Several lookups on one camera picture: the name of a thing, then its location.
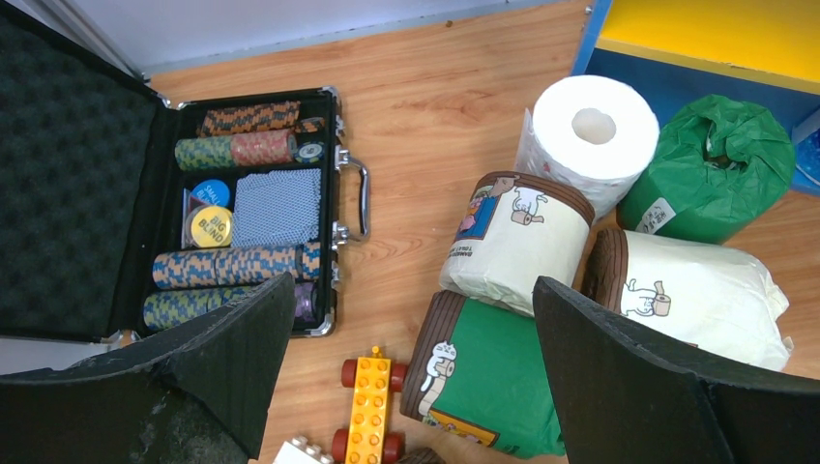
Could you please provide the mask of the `plain white paper towel roll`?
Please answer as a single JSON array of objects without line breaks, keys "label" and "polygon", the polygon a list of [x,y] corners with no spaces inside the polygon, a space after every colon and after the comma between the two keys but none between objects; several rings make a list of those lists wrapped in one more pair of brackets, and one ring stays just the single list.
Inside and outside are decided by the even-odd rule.
[{"label": "plain white paper towel roll", "polygon": [[648,167],[658,140],[658,118],[631,86],[569,76],[525,111],[514,169],[578,189],[600,220]]}]

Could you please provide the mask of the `black poker chip case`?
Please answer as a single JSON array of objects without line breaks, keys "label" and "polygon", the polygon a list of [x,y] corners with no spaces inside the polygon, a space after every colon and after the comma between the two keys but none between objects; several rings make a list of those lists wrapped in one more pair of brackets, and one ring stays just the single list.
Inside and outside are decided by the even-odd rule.
[{"label": "black poker chip case", "polygon": [[183,194],[229,185],[249,166],[182,170],[174,154],[211,110],[298,102],[325,127],[315,245],[303,252],[317,283],[314,321],[336,323],[341,99],[332,86],[215,100],[168,100],[139,79],[9,3],[1,6],[1,333],[100,342],[149,334],[143,303],[155,258],[181,247]]}]

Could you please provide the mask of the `white toy brick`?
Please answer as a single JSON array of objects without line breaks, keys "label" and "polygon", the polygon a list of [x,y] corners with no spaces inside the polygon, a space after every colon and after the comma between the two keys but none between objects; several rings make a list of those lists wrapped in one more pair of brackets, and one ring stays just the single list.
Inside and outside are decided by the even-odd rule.
[{"label": "white toy brick", "polygon": [[335,464],[333,457],[305,436],[293,437],[282,443],[274,464]]}]

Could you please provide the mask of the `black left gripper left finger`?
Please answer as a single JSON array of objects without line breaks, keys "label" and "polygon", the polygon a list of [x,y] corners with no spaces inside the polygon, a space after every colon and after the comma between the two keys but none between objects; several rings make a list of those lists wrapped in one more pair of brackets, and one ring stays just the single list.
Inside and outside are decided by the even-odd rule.
[{"label": "black left gripper left finger", "polygon": [[5,463],[245,463],[259,455],[295,283],[68,368],[1,379]]}]

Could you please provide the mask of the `blue Tempo tissue pack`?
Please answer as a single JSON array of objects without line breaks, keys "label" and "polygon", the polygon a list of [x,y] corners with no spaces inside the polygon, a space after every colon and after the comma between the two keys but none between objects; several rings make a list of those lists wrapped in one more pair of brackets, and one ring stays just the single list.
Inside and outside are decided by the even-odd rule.
[{"label": "blue Tempo tissue pack", "polygon": [[819,109],[806,116],[791,133],[796,153],[796,168],[819,187]]}]

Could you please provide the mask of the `blue small blind button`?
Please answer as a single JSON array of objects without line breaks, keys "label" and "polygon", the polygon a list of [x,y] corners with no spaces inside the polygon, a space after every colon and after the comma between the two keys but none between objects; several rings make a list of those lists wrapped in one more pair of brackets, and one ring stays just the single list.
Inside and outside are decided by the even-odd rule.
[{"label": "blue small blind button", "polygon": [[231,190],[224,181],[208,179],[192,189],[190,198],[208,205],[227,207],[231,199]]}]

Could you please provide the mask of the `cream wrapped roll brown band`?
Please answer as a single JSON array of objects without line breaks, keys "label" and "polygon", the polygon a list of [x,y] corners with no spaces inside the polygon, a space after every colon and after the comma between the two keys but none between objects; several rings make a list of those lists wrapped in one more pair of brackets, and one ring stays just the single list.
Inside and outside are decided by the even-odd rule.
[{"label": "cream wrapped roll brown band", "polygon": [[794,344],[786,295],[756,257],[726,246],[601,230],[581,292],[632,321],[725,358],[781,371]]}]

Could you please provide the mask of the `yellow big blind button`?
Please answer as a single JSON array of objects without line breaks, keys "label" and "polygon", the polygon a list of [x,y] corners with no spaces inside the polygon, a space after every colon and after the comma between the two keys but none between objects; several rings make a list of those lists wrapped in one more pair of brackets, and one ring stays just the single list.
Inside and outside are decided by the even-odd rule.
[{"label": "yellow big blind button", "polygon": [[183,247],[228,247],[233,230],[233,214],[227,208],[215,205],[196,207],[185,219]]}]

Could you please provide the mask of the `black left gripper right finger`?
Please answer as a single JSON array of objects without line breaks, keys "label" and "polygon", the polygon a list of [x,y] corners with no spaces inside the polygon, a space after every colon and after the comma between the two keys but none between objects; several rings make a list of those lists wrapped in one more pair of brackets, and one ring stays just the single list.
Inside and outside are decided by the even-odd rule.
[{"label": "black left gripper right finger", "polygon": [[652,330],[551,277],[534,286],[572,463],[815,463],[819,384]]}]

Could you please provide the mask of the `blue playing card deck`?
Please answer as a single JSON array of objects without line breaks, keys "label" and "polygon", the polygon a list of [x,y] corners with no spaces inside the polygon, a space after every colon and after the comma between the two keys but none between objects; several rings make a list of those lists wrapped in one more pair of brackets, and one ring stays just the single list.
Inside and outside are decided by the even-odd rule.
[{"label": "blue playing card deck", "polygon": [[234,247],[292,246],[319,234],[321,170],[249,174],[236,186]]}]

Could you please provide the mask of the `cream wrapped roll blue picture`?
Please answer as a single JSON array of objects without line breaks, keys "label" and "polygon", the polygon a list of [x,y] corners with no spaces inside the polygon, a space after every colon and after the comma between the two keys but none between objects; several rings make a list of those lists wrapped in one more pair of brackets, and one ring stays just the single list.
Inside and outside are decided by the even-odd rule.
[{"label": "cream wrapped roll blue picture", "polygon": [[521,172],[490,172],[475,185],[439,284],[532,316],[539,277],[572,285],[594,218],[577,188]]}]

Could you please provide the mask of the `plain green wrapped roll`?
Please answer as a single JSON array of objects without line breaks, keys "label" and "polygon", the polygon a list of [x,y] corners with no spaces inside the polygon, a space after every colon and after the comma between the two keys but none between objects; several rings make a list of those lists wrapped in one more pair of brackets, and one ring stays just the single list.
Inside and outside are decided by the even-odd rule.
[{"label": "plain green wrapped roll", "polygon": [[708,95],[661,129],[617,221],[630,231],[721,245],[777,203],[795,168],[790,137],[767,107]]}]

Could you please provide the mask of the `green wrapped roll front left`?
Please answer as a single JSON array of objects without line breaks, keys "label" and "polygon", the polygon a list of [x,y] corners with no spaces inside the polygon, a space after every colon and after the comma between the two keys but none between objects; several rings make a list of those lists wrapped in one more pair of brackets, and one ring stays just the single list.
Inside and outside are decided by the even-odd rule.
[{"label": "green wrapped roll front left", "polygon": [[395,464],[446,464],[432,448],[419,448],[403,454]]}]

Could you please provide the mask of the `green wrapped roll brown band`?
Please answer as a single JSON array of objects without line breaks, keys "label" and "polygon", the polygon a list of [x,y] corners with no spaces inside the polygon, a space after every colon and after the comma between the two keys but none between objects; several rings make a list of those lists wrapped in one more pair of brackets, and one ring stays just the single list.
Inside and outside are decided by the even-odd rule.
[{"label": "green wrapped roll brown band", "polygon": [[521,459],[566,452],[534,319],[452,291],[431,298],[399,411]]}]

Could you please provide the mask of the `blue shelf with coloured boards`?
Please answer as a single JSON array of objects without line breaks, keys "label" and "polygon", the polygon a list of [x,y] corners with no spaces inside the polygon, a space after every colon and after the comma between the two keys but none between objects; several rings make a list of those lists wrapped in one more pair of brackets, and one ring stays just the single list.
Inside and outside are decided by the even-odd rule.
[{"label": "blue shelf with coloured boards", "polygon": [[[662,123],[721,94],[768,107],[791,136],[819,109],[816,1],[590,1],[572,71],[619,78]],[[793,188],[818,194],[800,172]]]}]

